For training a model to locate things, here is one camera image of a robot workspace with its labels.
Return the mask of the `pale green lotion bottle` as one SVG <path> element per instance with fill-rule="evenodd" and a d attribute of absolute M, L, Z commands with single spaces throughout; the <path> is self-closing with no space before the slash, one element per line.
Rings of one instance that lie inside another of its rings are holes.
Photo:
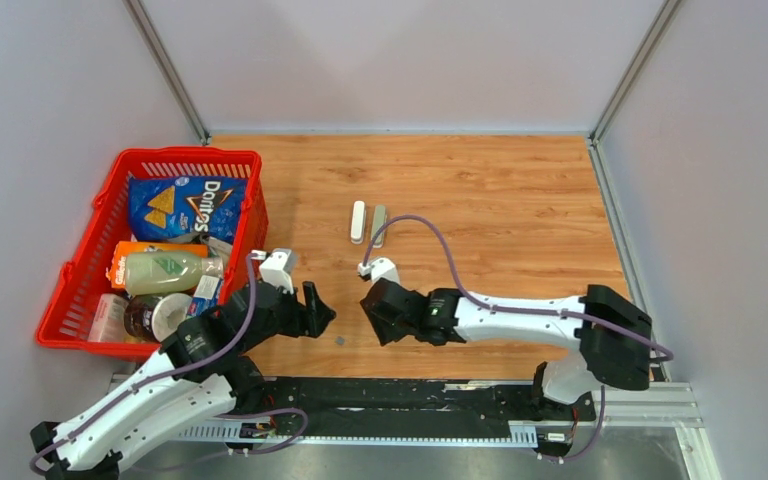
<path fill-rule="evenodd" d="M 124 288 L 132 296 L 184 292 L 195 288 L 201 277 L 221 277 L 219 257 L 201 257 L 185 251 L 152 251 L 125 257 Z"/>

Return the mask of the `small blue white box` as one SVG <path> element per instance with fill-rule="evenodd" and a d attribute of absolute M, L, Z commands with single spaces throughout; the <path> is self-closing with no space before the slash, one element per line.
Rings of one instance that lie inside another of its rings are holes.
<path fill-rule="evenodd" d="M 223 279 L 210 275 L 201 277 L 187 309 L 187 317 L 197 317 L 218 304 Z"/>

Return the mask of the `aluminium frame rail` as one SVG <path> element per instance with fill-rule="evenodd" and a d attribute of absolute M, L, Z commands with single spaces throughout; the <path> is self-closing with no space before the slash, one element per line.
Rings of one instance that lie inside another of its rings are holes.
<path fill-rule="evenodd" d="M 161 408 L 117 440 L 134 460 L 168 441 L 242 447 L 295 438 L 318 444 L 526 448 L 563 463 L 593 448 L 578 428 L 671 429 L 688 475 L 716 479 L 719 468 L 691 388 L 654 382 L 645 391 L 594 390 L 570 405 L 538 397 L 529 381 L 269 377 L 253 401 L 195 417 L 208 396 Z"/>

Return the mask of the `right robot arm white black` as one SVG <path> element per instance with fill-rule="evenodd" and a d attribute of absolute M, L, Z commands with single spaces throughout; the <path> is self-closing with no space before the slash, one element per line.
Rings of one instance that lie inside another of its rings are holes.
<path fill-rule="evenodd" d="M 649 387 L 651 317 L 604 285 L 590 285 L 582 296 L 533 300 L 453 288 L 423 295 L 379 279 L 360 305 L 383 345 L 413 337 L 434 346 L 508 340 L 566 349 L 534 375 L 530 402 L 543 418 L 558 417 L 601 387 Z"/>

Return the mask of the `blue Doritos chip bag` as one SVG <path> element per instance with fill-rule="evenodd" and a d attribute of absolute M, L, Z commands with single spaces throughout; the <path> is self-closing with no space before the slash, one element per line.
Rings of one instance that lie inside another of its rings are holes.
<path fill-rule="evenodd" d="M 247 181 L 179 176 L 128 182 L 128 224 L 140 241 L 208 235 L 231 243 L 242 216 Z"/>

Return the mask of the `dark jar with white lid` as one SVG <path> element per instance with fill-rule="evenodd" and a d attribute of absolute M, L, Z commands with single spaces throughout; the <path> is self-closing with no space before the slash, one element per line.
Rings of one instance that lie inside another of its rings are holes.
<path fill-rule="evenodd" d="M 124 311 L 124 328 L 132 337 L 160 343 L 187 318 L 192 297 L 184 293 L 133 297 Z"/>

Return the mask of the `orange Gillette package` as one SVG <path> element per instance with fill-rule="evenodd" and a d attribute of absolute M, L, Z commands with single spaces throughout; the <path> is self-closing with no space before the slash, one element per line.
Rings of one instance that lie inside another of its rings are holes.
<path fill-rule="evenodd" d="M 181 292 L 199 282 L 207 258 L 204 245 L 121 241 L 107 277 L 132 296 Z"/>

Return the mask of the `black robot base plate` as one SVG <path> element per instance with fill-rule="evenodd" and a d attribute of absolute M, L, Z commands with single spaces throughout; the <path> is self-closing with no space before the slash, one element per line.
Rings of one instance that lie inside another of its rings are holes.
<path fill-rule="evenodd" d="M 381 378 L 277 377 L 256 388 L 231 417 L 269 411 L 280 434 L 308 438 L 501 439 L 512 421 L 597 419 L 594 397 L 574 405 L 537 399 L 529 383 Z"/>

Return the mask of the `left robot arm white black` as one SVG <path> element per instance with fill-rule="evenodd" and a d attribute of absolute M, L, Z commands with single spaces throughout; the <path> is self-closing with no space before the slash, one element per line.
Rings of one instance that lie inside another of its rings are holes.
<path fill-rule="evenodd" d="M 180 432 L 237 410 L 260 417 L 263 379 L 245 354 L 276 336 L 322 335 L 336 312 L 314 283 L 285 290 L 248 283 L 222 305 L 180 324 L 124 383 L 62 423 L 30 433 L 31 471 L 46 479 L 117 479 Z"/>

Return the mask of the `red plastic shopping basket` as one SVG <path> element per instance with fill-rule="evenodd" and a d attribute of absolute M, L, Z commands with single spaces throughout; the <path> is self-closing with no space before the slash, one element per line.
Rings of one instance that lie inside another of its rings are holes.
<path fill-rule="evenodd" d="M 88 340 L 100 297 L 114 291 L 106 277 L 114 249 L 119 242 L 131 238 L 126 203 L 128 182 L 132 178 L 201 174 L 247 180 L 241 203 L 242 218 L 220 294 L 220 301 L 227 302 L 232 293 L 248 283 L 245 255 L 261 250 L 266 240 L 269 219 L 261 170 L 261 156 L 250 150 L 175 146 L 122 151 L 93 200 L 92 216 L 79 246 L 72 259 L 61 267 L 60 278 L 35 333 L 37 344 L 133 362 L 145 361 L 158 349 L 157 343 Z"/>

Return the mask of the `clear pink plastic package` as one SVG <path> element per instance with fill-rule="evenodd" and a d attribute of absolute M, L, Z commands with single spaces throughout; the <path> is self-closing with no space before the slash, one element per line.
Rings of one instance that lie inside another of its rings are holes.
<path fill-rule="evenodd" d="M 87 340 L 94 343 L 123 343 L 124 316 L 128 301 L 116 294 L 103 294 L 97 304 Z"/>

